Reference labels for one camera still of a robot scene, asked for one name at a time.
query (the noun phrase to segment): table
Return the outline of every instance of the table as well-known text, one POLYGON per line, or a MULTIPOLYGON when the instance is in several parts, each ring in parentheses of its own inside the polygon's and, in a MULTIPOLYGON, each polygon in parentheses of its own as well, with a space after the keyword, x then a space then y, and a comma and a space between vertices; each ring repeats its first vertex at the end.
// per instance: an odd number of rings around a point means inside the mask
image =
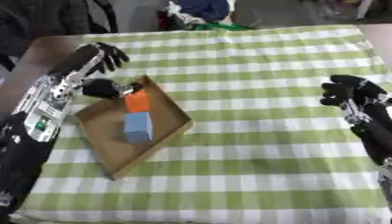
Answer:
MULTIPOLYGON (((23 91, 15 86, 33 80, 22 76, 44 73, 91 41, 114 43, 131 57, 126 71, 109 78, 148 74, 191 116, 194 128, 127 178, 110 182, 67 121, 20 214, 71 223, 389 218, 375 167, 358 139, 339 111, 319 106, 319 83, 328 74, 361 74, 392 89, 383 83, 388 70, 354 26, 41 39, 0 94, 17 99, 23 91)), ((90 102, 78 97, 73 111, 90 102)), ((16 104, 1 103, 9 111, 16 104)))

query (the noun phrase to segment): robot finger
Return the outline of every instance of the robot finger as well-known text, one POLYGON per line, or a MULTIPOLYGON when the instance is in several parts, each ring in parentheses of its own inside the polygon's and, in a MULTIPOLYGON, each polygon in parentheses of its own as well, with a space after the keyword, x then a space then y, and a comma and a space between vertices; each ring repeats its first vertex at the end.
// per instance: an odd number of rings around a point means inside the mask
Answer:
POLYGON ((112 56, 112 60, 115 62, 116 67, 122 67, 123 63, 121 62, 120 58, 117 57, 116 55, 112 56))
POLYGON ((114 72, 116 70, 115 65, 110 56, 106 56, 104 58, 105 64, 110 72, 114 72))
POLYGON ((387 91, 374 84, 370 80, 363 79, 361 77, 347 75, 347 74, 335 74, 331 76, 331 81, 340 83, 347 87, 357 88, 362 91, 367 97, 378 98, 378 94, 386 94, 387 91))
POLYGON ((123 62, 128 62, 130 61, 130 57, 128 57, 128 55, 123 52, 122 50, 118 49, 115 47, 115 55, 122 60, 123 62))
POLYGON ((343 102, 342 99, 338 98, 323 98, 320 103, 324 106, 339 106, 343 102))
POLYGON ((335 95, 343 99, 350 98, 353 96, 351 94, 352 91, 350 91, 350 88, 347 88, 341 84, 323 83, 321 87, 325 90, 326 96, 335 95))
POLYGON ((365 81, 365 79, 348 74, 334 74, 331 75, 330 79, 334 83, 343 84, 350 88, 357 88, 360 86, 362 81, 365 81))

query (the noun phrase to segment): green and white checkered tablecloth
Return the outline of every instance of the green and white checkered tablecloth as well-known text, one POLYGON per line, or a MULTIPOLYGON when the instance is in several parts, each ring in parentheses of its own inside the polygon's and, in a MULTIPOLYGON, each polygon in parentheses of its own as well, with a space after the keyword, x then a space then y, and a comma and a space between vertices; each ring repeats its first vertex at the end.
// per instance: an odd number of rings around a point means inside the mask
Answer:
MULTIPOLYGON (((19 214, 67 223, 386 223, 376 167, 340 112, 319 105, 331 74, 392 89, 355 26, 85 37, 95 41, 131 58, 106 77, 148 74, 194 126, 110 181, 71 117, 19 214)), ((78 97, 73 111, 93 101, 78 97)))

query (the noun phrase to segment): black glove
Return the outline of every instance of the black glove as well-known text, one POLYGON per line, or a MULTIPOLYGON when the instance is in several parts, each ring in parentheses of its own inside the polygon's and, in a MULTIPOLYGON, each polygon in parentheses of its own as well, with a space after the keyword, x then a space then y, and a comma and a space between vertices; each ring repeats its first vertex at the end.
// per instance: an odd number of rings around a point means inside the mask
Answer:
POLYGON ((0 123, 0 220, 22 206, 59 134, 48 143, 37 142, 26 132, 26 116, 20 112, 0 123))
POLYGON ((362 107, 368 100, 378 100, 387 91, 361 77, 335 74, 331 76, 332 83, 323 83, 321 86, 325 92, 321 104, 326 106, 339 106, 343 101, 352 98, 355 103, 362 107))
POLYGON ((96 43, 96 45, 99 49, 105 52, 103 62, 98 64, 98 66, 96 67, 96 70, 99 70, 102 74, 105 74, 106 72, 105 64, 108 70, 113 72, 116 70, 116 67, 122 67, 123 62, 130 61, 130 58, 123 51, 121 51, 115 46, 107 45, 102 42, 98 42, 96 43))
POLYGON ((129 61, 128 56, 115 46, 104 43, 96 43, 94 45, 84 45, 73 52, 67 59, 59 63, 49 74, 60 79, 69 75, 72 71, 81 70, 93 57, 95 57, 99 50, 105 52, 103 61, 92 68, 87 75, 99 70, 105 74, 105 64, 108 70, 115 71, 116 67, 122 67, 123 62, 129 61))
POLYGON ((323 83, 325 90, 321 104, 340 106, 353 99, 356 106, 372 121, 354 125, 351 131, 360 138, 367 154, 377 164, 392 156, 392 121, 383 103, 379 101, 387 92, 369 80, 352 75, 332 75, 333 83, 323 83))

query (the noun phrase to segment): cardboard box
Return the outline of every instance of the cardboard box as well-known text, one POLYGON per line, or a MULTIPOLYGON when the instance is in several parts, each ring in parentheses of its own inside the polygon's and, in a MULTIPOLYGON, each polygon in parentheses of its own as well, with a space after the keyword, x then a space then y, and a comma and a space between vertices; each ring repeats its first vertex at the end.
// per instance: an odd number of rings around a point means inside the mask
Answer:
POLYGON ((123 133, 127 113, 124 99, 101 100, 76 114, 105 172, 119 179, 173 138, 189 130, 191 118, 147 76, 136 80, 143 85, 150 103, 153 139, 130 144, 123 133))

